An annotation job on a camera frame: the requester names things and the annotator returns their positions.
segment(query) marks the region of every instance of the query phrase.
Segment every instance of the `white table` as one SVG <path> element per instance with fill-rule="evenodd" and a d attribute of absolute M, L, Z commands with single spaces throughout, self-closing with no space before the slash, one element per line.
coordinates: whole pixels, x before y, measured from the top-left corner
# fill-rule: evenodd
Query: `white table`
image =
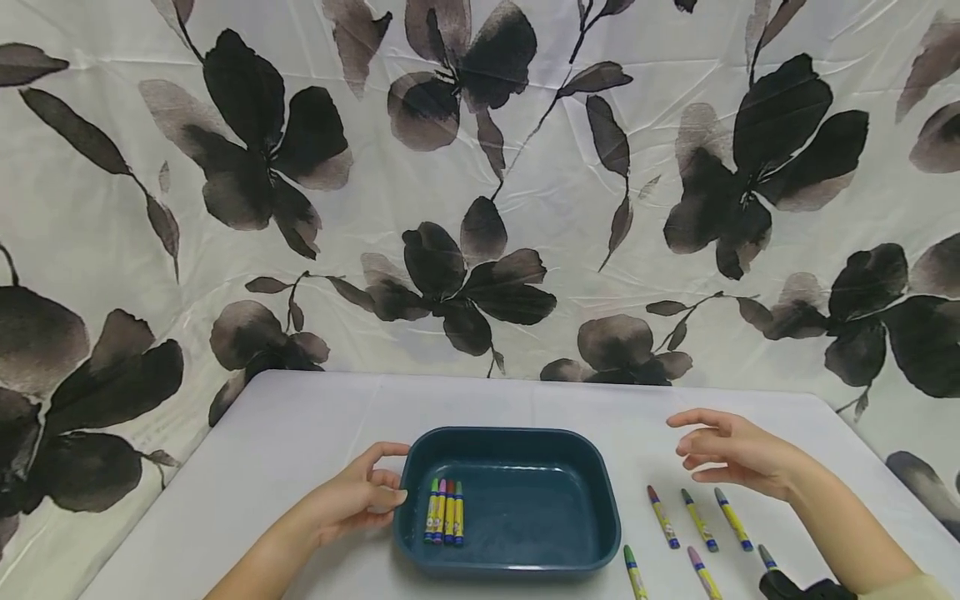
<path fill-rule="evenodd" d="M 572 429 L 603 453 L 623 524 L 651 598 L 704 598 L 686 552 L 669 550 L 646 497 L 653 484 L 681 543 L 697 547 L 731 599 L 762 598 L 756 552 L 738 547 L 712 488 L 691 482 L 663 424 L 693 406 L 736 412 L 803 447 L 839 474 L 925 571 L 960 598 L 958 544 L 859 438 L 814 396 L 533 381 L 313 372 L 266 372 L 240 396 L 86 590 L 83 600 L 202 598 L 290 505 L 378 440 L 413 442 L 441 425 Z M 402 459 L 387 461 L 402 470 Z M 680 487 L 721 551 L 703 548 Z M 798 584 L 829 575 L 787 506 L 727 486 L 756 543 Z M 632 597 L 618 556 L 580 584 L 469 584 L 426 579 L 393 548 L 389 530 L 319 552 L 288 598 Z"/>

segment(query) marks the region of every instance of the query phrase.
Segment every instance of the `dark blue tray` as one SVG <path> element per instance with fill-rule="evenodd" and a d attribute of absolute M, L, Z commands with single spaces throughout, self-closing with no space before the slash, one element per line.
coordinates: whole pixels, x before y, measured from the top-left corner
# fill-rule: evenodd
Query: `dark blue tray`
<path fill-rule="evenodd" d="M 464 545 L 423 541 L 433 479 L 464 486 Z M 620 547 L 603 457 L 561 429 L 442 427 L 410 448 L 394 541 L 423 572 L 451 577 L 581 578 Z"/>

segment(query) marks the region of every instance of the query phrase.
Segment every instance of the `left hand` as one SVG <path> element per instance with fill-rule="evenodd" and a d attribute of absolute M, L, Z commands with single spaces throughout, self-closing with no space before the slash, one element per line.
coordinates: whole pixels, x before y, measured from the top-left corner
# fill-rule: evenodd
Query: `left hand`
<path fill-rule="evenodd" d="M 406 456 L 409 451 L 407 444 L 377 442 L 306 495 L 282 521 L 306 533 L 314 548 L 351 531 L 386 527 L 394 520 L 394 509 L 407 499 L 407 491 L 399 489 L 399 475 L 374 467 L 385 456 Z"/>

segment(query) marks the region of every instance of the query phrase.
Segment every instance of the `sleeve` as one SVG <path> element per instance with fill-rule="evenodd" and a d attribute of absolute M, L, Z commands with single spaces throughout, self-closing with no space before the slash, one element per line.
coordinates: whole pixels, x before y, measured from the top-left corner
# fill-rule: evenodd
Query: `sleeve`
<path fill-rule="evenodd" d="M 929 575 L 910 579 L 860 596 L 861 600 L 953 600 L 937 580 Z"/>

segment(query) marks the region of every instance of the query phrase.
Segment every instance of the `floral backdrop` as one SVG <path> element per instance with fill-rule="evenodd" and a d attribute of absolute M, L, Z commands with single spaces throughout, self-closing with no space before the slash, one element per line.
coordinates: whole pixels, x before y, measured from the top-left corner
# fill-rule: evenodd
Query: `floral backdrop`
<path fill-rule="evenodd" d="M 949 0 L 0 7 L 0 596 L 266 369 L 811 392 L 960 540 Z"/>

